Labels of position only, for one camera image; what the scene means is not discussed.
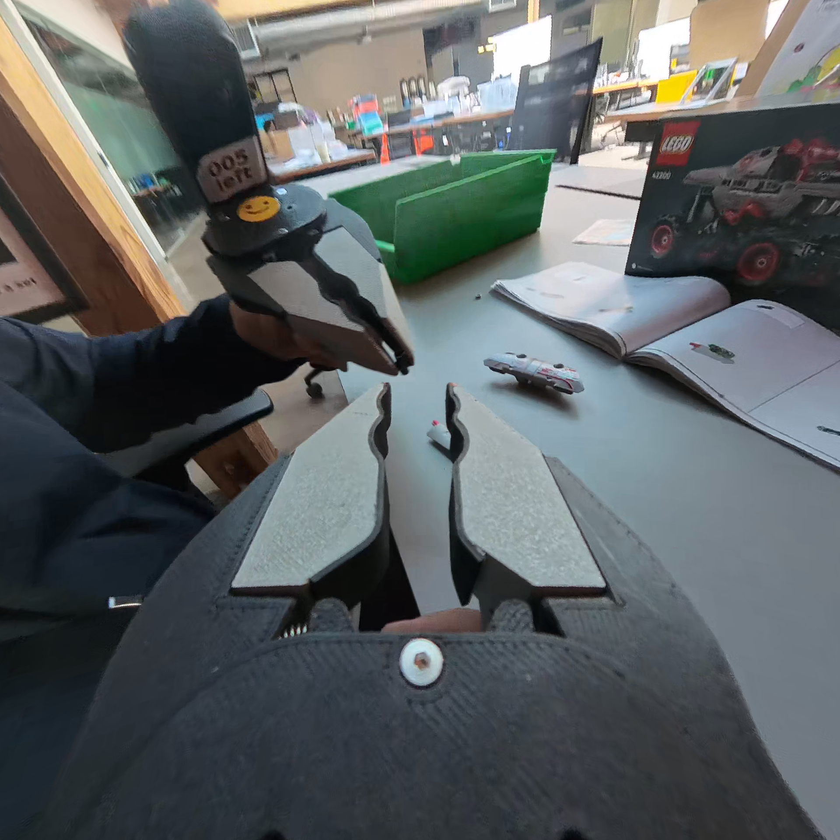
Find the black upright panel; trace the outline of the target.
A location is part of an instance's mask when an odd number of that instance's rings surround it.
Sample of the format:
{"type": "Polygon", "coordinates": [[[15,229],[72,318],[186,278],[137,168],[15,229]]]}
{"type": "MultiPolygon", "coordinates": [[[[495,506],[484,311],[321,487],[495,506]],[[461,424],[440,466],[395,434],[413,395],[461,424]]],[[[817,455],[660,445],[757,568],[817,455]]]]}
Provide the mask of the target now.
{"type": "Polygon", "coordinates": [[[508,151],[554,151],[578,163],[592,104],[603,37],[541,64],[520,69],[508,151]]]}

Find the lego set box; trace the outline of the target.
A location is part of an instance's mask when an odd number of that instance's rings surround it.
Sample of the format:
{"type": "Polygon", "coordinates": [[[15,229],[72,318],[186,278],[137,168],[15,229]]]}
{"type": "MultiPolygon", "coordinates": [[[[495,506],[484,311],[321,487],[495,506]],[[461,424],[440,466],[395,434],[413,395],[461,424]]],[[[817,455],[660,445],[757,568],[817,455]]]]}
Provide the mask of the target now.
{"type": "Polygon", "coordinates": [[[625,272],[708,277],[838,333],[838,101],[662,121],[625,272]]]}

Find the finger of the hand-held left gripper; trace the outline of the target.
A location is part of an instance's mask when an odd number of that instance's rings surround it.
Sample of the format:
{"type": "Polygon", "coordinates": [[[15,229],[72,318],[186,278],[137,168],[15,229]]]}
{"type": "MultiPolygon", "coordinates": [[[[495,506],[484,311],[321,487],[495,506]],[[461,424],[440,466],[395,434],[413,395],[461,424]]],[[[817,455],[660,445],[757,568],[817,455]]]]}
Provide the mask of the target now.
{"type": "Polygon", "coordinates": [[[370,327],[389,354],[414,356],[406,317],[367,223],[348,208],[330,208],[325,219],[312,250],[323,296],[370,327]]]}
{"type": "Polygon", "coordinates": [[[324,297],[316,278],[298,263],[264,264],[246,275],[245,289],[255,306],[285,320],[296,337],[316,344],[335,369],[356,364],[384,375],[399,374],[384,340],[324,297]]]}

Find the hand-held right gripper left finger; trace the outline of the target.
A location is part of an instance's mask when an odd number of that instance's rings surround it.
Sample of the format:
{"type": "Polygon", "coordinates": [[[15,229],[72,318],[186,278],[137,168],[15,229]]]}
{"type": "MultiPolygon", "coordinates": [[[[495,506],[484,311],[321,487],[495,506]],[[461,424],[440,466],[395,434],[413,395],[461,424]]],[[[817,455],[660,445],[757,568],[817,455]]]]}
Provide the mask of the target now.
{"type": "Polygon", "coordinates": [[[232,580],[236,595],[334,598],[354,609],[390,553],[385,458],[392,388],[378,384],[295,450],[232,580]]]}

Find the dark framed picture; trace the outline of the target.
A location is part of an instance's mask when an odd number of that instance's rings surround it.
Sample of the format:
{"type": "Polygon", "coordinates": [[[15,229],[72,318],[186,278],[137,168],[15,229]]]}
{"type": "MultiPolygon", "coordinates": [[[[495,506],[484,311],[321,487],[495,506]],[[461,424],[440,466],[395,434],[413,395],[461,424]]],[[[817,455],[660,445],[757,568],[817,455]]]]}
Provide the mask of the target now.
{"type": "Polygon", "coordinates": [[[88,300],[1,179],[1,316],[43,323],[84,312],[88,300]]]}

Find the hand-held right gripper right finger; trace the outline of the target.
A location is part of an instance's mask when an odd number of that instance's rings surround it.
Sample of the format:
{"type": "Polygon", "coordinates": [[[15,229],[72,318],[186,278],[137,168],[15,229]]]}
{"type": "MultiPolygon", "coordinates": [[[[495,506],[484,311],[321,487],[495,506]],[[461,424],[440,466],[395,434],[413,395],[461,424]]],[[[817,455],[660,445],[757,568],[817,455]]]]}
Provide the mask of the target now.
{"type": "Polygon", "coordinates": [[[596,599],[608,586],[543,452],[455,383],[446,389],[454,459],[449,558],[461,606],[596,599]]]}

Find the person's left forearm dark sleeve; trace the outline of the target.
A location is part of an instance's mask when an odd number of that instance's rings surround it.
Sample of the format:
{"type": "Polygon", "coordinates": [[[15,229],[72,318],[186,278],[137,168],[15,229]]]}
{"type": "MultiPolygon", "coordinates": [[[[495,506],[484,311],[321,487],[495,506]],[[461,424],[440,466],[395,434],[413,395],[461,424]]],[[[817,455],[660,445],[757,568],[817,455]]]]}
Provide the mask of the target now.
{"type": "Polygon", "coordinates": [[[107,337],[2,319],[2,384],[97,453],[139,445],[288,378],[239,338],[222,295],[185,317],[107,337]]]}

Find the grey lego body panel assembly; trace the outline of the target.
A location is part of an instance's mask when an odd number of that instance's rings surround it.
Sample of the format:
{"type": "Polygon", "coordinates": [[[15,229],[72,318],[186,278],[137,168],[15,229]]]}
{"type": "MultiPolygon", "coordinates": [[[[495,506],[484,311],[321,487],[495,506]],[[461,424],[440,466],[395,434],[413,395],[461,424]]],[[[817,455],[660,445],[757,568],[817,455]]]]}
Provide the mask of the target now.
{"type": "Polygon", "coordinates": [[[562,364],[545,362],[525,353],[494,353],[483,364],[500,375],[511,375],[521,385],[550,389],[566,395],[583,393],[580,374],[562,364]]]}

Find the person's left hand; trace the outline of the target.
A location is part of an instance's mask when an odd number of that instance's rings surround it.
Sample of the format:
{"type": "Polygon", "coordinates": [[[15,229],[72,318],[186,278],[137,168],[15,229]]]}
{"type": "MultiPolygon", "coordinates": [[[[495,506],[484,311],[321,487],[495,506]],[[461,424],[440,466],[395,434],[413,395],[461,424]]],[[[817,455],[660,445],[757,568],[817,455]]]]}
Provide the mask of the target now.
{"type": "Polygon", "coordinates": [[[279,361],[304,360],[314,369],[346,371],[347,362],[315,339],[292,329],[274,315],[242,309],[228,304],[230,318],[239,338],[261,353],[279,361]]]}

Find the sticker sheet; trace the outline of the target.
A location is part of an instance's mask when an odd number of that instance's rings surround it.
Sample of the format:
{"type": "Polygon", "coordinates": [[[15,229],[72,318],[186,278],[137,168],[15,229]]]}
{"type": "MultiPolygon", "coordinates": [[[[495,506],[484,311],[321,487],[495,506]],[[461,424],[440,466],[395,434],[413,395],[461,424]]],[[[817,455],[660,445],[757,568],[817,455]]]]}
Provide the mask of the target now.
{"type": "Polygon", "coordinates": [[[635,222],[629,219],[599,219],[576,235],[575,245],[628,247],[634,236],[635,222]]]}

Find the yellow bin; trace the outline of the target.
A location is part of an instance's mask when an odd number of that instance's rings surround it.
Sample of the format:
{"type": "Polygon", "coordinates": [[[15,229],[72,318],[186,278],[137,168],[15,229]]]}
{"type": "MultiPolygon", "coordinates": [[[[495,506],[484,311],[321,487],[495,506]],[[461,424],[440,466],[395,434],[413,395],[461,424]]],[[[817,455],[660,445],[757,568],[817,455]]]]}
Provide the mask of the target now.
{"type": "Polygon", "coordinates": [[[696,69],[675,73],[657,83],[656,104],[679,104],[686,91],[694,84],[696,69]]]}

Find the cluttered background worktable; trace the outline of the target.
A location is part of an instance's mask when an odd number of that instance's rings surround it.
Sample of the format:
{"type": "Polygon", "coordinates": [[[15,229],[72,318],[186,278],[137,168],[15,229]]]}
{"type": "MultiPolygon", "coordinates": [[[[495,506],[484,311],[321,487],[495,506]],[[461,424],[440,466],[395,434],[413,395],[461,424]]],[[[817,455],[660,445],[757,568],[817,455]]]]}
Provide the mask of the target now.
{"type": "Polygon", "coordinates": [[[275,183],[379,165],[379,139],[387,133],[391,162],[414,156],[456,156],[507,148],[517,85],[502,77],[478,85],[473,94],[447,79],[432,99],[410,108],[377,109],[371,94],[350,101],[343,122],[329,121],[301,105],[278,103],[257,115],[259,139],[275,183]]]}

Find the green plastic bin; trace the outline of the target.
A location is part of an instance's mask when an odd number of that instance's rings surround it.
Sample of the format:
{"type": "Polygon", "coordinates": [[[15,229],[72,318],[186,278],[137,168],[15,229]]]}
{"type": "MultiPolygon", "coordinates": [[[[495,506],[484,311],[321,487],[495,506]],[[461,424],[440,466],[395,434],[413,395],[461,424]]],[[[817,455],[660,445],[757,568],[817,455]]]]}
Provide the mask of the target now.
{"type": "Polygon", "coordinates": [[[462,154],[331,198],[368,224],[390,278],[412,285],[538,231],[554,156],[462,154]]]}

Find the person's dark clothed torso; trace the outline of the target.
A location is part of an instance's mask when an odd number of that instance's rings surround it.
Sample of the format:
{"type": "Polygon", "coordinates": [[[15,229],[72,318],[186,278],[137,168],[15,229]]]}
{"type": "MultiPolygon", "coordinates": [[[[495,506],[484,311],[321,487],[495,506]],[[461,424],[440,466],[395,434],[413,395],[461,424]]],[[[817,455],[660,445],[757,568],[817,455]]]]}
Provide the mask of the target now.
{"type": "Polygon", "coordinates": [[[124,478],[8,385],[1,407],[1,817],[21,838],[131,620],[108,598],[149,594],[214,510],[124,478]]]}

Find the wooden post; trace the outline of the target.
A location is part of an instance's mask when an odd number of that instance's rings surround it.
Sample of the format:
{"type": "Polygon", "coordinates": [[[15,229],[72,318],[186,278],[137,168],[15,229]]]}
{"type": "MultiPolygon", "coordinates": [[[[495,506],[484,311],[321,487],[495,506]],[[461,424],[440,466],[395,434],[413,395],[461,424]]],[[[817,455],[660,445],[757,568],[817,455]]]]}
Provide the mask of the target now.
{"type": "Polygon", "coordinates": [[[2,2],[2,177],[67,269],[80,330],[101,336],[185,315],[180,278],[12,2],[2,2]]]}

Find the printed instruction poster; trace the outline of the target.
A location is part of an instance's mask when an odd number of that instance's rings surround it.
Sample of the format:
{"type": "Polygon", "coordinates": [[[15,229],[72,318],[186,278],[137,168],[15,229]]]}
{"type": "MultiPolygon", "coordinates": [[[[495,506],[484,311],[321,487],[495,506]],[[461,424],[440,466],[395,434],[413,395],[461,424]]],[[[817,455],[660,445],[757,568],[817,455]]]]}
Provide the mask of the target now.
{"type": "Polygon", "coordinates": [[[757,96],[838,97],[838,1],[787,2],[765,46],[769,53],[757,96]]]}

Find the open instruction booklet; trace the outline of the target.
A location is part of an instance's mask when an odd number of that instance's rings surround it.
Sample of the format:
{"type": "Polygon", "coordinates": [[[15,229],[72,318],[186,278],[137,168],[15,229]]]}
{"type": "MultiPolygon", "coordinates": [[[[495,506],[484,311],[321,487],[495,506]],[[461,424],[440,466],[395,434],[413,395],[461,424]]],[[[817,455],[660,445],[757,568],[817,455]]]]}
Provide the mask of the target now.
{"type": "Polygon", "coordinates": [[[644,278],[565,262],[496,294],[619,361],[671,375],[721,410],[839,468],[839,338],[776,301],[733,303],[703,276],[644,278]]]}

